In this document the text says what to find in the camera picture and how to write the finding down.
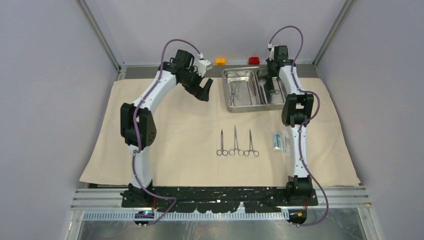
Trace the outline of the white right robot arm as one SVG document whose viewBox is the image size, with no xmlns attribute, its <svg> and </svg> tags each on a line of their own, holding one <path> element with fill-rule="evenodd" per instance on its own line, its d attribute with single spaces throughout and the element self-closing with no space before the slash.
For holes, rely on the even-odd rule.
<svg viewBox="0 0 424 240">
<path fill-rule="evenodd" d="M 288 47 L 269 43 L 267 49 L 267 76 L 270 80 L 281 80 L 286 91 L 281 121 L 288 133 L 291 166 L 285 199 L 291 205 L 299 205 L 313 195 L 312 178 L 305 168 L 307 159 L 304 150 L 314 96 L 306 93 L 300 83 L 295 62 L 289 59 Z"/>
</svg>

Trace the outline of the long steel needle holder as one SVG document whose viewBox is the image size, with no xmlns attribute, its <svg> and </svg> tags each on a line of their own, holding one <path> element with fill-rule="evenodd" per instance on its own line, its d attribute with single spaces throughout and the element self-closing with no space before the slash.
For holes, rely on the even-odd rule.
<svg viewBox="0 0 424 240">
<path fill-rule="evenodd" d="M 237 127 L 236 126 L 234 126 L 233 148 L 228 150 L 228 154 L 230 156 L 235 156 L 235 155 L 238 155 L 240 157 L 244 156 L 244 151 L 239 148 L 239 141 L 238 141 Z"/>
</svg>

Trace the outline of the curved steel scissors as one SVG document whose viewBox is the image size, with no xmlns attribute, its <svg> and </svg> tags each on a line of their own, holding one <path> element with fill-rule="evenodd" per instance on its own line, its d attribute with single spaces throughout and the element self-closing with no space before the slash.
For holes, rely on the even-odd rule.
<svg viewBox="0 0 424 240">
<path fill-rule="evenodd" d="M 280 93 L 280 91 L 278 89 L 276 89 L 275 85 L 274 85 L 274 80 L 273 78 L 269 78 L 268 79 L 268 88 L 269 88 L 269 94 L 272 95 L 278 95 Z"/>
</svg>

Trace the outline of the green white sterile packet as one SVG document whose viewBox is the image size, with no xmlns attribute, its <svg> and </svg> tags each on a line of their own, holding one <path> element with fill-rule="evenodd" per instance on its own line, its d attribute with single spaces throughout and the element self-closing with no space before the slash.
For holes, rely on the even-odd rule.
<svg viewBox="0 0 424 240">
<path fill-rule="evenodd" d="M 279 132 L 272 133 L 272 150 L 273 151 L 283 151 L 283 141 L 282 134 Z"/>
</svg>

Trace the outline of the steel mesh instrument tray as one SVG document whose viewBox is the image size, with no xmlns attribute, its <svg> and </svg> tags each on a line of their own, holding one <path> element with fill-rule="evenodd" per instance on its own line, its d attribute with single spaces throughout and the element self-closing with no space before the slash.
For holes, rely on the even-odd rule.
<svg viewBox="0 0 424 240">
<path fill-rule="evenodd" d="M 281 79 L 273 77 L 279 94 L 270 95 L 266 67 L 227 68 L 222 72 L 226 108 L 230 113 L 281 111 L 287 92 Z M 236 106 L 230 104 L 230 82 L 240 78 Z"/>
</svg>

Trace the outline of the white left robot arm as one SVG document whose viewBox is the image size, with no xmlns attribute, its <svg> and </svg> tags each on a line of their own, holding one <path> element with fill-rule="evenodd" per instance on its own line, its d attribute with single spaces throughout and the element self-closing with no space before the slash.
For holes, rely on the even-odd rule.
<svg viewBox="0 0 424 240">
<path fill-rule="evenodd" d="M 165 96 L 178 84 L 196 99 L 209 100 L 212 79 L 204 86 L 201 82 L 213 64 L 179 49 L 175 57 L 164 61 L 158 68 L 154 80 L 132 103 L 120 107 L 120 135 L 131 152 L 131 179 L 128 189 L 121 193 L 122 206 L 148 207 L 157 195 L 152 192 L 153 178 L 150 171 L 150 146 L 157 136 L 154 113 Z"/>
</svg>

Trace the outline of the straight steel scissors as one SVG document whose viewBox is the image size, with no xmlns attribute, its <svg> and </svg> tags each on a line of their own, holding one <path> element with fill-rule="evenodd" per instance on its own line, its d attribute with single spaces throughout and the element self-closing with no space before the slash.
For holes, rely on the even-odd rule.
<svg viewBox="0 0 424 240">
<path fill-rule="evenodd" d="M 216 155 L 217 156 L 227 156 L 229 154 L 228 150 L 226 150 L 224 148 L 224 134 L 223 134 L 223 130 L 221 130 L 220 132 L 220 145 L 219 145 L 219 149 L 216 150 Z"/>
</svg>

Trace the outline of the steel hemostat clamp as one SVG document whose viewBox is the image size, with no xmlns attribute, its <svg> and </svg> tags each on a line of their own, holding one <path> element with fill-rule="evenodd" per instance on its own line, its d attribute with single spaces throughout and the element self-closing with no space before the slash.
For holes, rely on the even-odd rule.
<svg viewBox="0 0 424 240">
<path fill-rule="evenodd" d="M 249 157 L 250 155 L 253 155 L 254 157 L 258 157 L 260 155 L 259 151 L 254 149 L 253 136 L 252 136 L 252 131 L 250 129 L 249 129 L 249 147 L 248 147 L 248 150 L 243 151 L 243 155 L 245 157 Z"/>
</svg>

